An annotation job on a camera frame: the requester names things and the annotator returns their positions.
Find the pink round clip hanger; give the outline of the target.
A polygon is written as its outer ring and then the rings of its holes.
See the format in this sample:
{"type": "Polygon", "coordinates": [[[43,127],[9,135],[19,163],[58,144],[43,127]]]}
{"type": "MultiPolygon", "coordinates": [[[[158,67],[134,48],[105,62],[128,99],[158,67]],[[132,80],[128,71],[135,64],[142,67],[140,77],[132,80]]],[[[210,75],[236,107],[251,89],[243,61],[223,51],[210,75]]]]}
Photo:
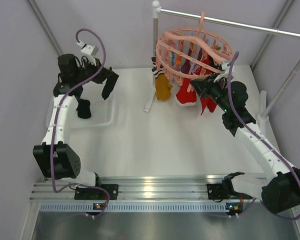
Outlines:
{"type": "Polygon", "coordinates": [[[219,67],[210,66],[209,56],[218,63],[232,60],[234,52],[220,35],[203,28],[202,12],[198,27],[181,27],[164,31],[156,43],[156,65],[169,80],[180,86],[184,78],[204,80],[210,74],[220,74],[219,67]]]}

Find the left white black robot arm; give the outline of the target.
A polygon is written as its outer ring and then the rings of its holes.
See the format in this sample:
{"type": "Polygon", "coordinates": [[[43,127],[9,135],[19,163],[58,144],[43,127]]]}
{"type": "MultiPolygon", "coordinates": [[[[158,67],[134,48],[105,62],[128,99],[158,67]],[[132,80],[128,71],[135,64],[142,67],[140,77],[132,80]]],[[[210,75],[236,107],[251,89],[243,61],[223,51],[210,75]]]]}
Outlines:
{"type": "Polygon", "coordinates": [[[71,126],[75,117],[88,120],[92,117],[91,103],[82,98],[87,79],[104,84],[101,97],[106,100],[113,91],[119,75],[105,68],[99,59],[89,62],[86,56],[78,58],[72,53],[57,58],[59,74],[53,88],[52,113],[47,132],[32,153],[43,176],[51,180],[76,183],[93,199],[103,194],[99,175],[82,168],[79,155],[69,145],[71,126]]]}

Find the red black sock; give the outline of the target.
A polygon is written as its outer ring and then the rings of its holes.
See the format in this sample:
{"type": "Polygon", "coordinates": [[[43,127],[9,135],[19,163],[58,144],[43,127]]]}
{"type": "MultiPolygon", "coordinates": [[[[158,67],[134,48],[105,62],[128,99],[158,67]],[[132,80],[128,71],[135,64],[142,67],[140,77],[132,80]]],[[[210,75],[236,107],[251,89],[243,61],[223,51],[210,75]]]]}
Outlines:
{"type": "Polygon", "coordinates": [[[208,103],[209,103],[209,98],[208,97],[201,98],[200,103],[201,103],[201,114],[200,115],[202,116],[208,103]]]}

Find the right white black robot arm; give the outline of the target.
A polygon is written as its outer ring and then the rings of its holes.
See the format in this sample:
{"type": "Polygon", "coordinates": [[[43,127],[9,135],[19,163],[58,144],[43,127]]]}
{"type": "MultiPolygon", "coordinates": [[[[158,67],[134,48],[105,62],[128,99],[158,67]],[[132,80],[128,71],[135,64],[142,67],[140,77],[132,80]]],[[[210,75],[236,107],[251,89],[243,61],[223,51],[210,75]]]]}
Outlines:
{"type": "Polygon", "coordinates": [[[300,205],[300,168],[288,162],[263,135],[253,116],[246,109],[247,88],[240,81],[221,83],[212,74],[205,80],[191,80],[199,97],[211,98],[223,110],[222,122],[252,155],[265,174],[264,179],[249,177],[243,172],[230,173],[222,180],[228,198],[239,194],[263,202],[273,214],[300,205]]]}

